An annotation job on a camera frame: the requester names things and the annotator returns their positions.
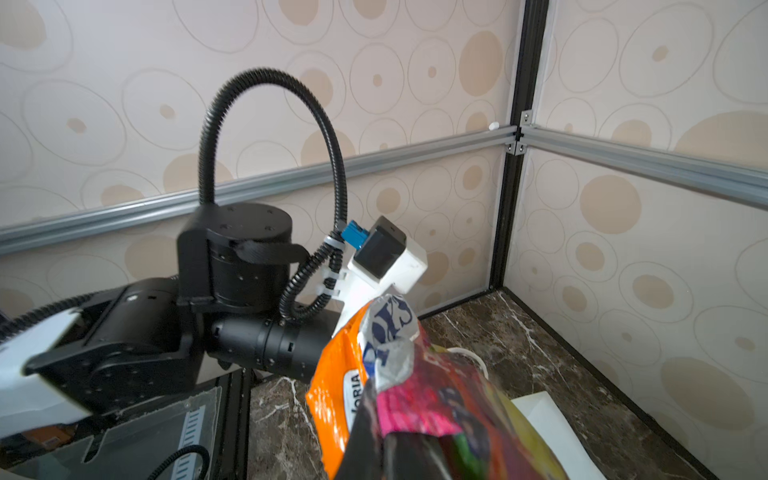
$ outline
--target dark marble surface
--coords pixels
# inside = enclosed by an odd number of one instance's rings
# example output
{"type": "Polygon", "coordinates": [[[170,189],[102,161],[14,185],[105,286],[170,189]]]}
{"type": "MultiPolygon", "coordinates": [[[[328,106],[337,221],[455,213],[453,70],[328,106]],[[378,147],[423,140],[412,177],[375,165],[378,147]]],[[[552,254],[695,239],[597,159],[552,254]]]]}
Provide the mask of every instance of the dark marble surface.
{"type": "MultiPolygon", "coordinates": [[[[477,353],[510,398],[549,392],[606,478],[703,478],[504,293],[422,325],[434,343],[477,353]]],[[[306,389],[288,379],[253,389],[248,478],[326,478],[306,389]]]]}

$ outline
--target beige patterned wall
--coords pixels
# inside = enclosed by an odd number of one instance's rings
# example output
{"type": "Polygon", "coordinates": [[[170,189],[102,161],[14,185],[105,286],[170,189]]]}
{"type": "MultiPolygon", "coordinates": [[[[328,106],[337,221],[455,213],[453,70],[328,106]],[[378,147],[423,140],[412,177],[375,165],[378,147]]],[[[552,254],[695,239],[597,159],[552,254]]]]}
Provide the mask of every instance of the beige patterned wall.
{"type": "MultiPolygon", "coordinates": [[[[345,157],[506,119],[519,0],[7,0],[0,3],[0,226],[195,187],[207,104],[285,69],[345,157]]],[[[325,161],[275,87],[224,125],[217,179],[325,161]]]]}
{"type": "MultiPolygon", "coordinates": [[[[488,285],[503,147],[349,180],[349,218],[386,215],[421,244],[429,268],[409,301],[425,312],[488,285]]],[[[314,251],[333,223],[333,186],[270,197],[293,218],[293,241],[314,251]]],[[[0,258],[0,309],[15,316],[59,298],[177,272],[180,217],[0,258]]],[[[351,247],[345,263],[351,257],[351,247]]],[[[314,298],[315,276],[301,301],[314,298]]],[[[334,303],[332,308],[339,309],[334,303]]]]}
{"type": "Polygon", "coordinates": [[[768,2],[554,4],[537,124],[768,168],[768,2]]]}
{"type": "Polygon", "coordinates": [[[768,475],[768,212],[544,151],[505,285],[723,480],[768,475]]]}
{"type": "MultiPolygon", "coordinates": [[[[768,168],[768,2],[558,0],[534,122],[768,168]]],[[[768,213],[532,150],[505,283],[724,480],[768,476],[768,213]]]]}

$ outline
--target black corrugated cable conduit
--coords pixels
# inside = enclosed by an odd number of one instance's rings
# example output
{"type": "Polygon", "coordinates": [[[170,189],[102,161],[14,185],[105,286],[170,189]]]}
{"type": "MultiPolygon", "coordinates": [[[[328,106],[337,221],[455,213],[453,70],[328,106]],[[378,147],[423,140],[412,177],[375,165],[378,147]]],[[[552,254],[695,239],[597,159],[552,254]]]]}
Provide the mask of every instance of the black corrugated cable conduit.
{"type": "MultiPolygon", "coordinates": [[[[323,107],[317,101],[312,92],[300,81],[289,74],[273,70],[272,68],[256,68],[239,73],[231,78],[214,98],[214,102],[208,108],[205,121],[203,123],[203,133],[200,136],[200,164],[199,164],[199,182],[200,182],[200,204],[215,204],[215,180],[214,169],[216,167],[216,149],[219,141],[219,133],[224,117],[235,100],[249,89],[262,84],[272,84],[283,87],[296,95],[310,110],[323,134],[323,139],[328,148],[330,156],[331,169],[333,170],[333,187],[335,191],[334,207],[334,225],[330,236],[343,243],[341,231],[346,226],[346,175],[344,174],[344,163],[339,148],[339,141],[336,139],[336,132],[333,130],[331,121],[323,110],[323,107]]],[[[305,319],[315,316],[326,307],[331,300],[330,295],[325,293],[319,295],[308,306],[302,306],[296,303],[296,296],[306,286],[310,277],[320,268],[326,260],[329,261],[330,269],[338,273],[342,267],[343,251],[331,247],[328,243],[321,243],[317,251],[302,265],[299,266],[296,274],[288,282],[288,285],[280,297],[280,316],[286,321],[300,323],[305,319]]],[[[333,290],[336,286],[336,280],[326,278],[323,281],[326,288],[333,290]]]]}

